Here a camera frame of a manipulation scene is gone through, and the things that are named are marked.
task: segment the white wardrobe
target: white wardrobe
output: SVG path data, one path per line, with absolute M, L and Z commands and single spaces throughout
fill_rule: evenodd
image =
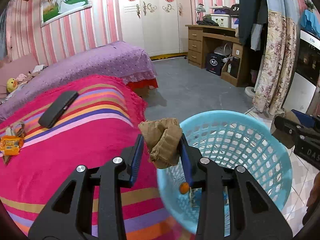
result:
M 150 57 L 188 51 L 191 0 L 119 0 L 123 40 Z

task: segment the bed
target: bed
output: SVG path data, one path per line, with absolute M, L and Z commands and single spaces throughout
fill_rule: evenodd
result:
M 80 96 L 51 129 L 37 121 L 62 92 Z M 18 227 L 27 234 L 33 221 L 61 183 L 79 165 L 102 166 L 134 145 L 144 121 L 146 103 L 114 77 L 94 75 L 51 89 L 25 104 L 0 124 L 5 128 L 24 120 L 27 135 L 18 156 L 0 163 L 0 200 Z M 138 179 L 122 189 L 124 225 L 128 240 L 184 239 L 191 235 L 164 208 L 156 182 L 156 169 L 145 146 Z M 97 236 L 99 192 L 94 193 L 92 235 Z
M 139 47 L 117 41 L 76 54 L 42 70 L 0 105 L 0 123 L 44 91 L 92 74 L 122 78 L 133 90 L 158 87 L 156 71 L 148 54 Z

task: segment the wooden desk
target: wooden desk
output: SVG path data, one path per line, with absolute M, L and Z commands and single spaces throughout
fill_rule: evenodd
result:
M 240 58 L 237 78 L 228 72 L 228 62 L 222 68 L 221 78 L 238 87 L 246 83 L 249 75 L 247 49 L 235 37 L 236 30 L 218 26 L 186 25 L 189 33 L 188 62 L 199 68 L 205 68 L 205 58 L 208 53 L 213 53 L 215 48 L 221 46 L 223 41 L 233 43 L 232 55 Z

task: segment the desk drawer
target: desk drawer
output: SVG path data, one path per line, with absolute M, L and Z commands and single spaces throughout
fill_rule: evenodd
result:
M 189 39 L 202 41 L 202 30 L 189 30 Z
M 188 51 L 188 60 L 201 64 L 202 62 L 202 54 L 199 52 L 195 52 L 192 50 Z
M 189 40 L 189 49 L 197 51 L 197 52 L 202 52 L 202 42 L 201 41 L 194 41 L 194 40 Z

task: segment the picture frame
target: picture frame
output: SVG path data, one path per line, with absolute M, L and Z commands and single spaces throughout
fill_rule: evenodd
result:
M 92 7 L 92 0 L 42 0 L 41 27 L 74 12 Z

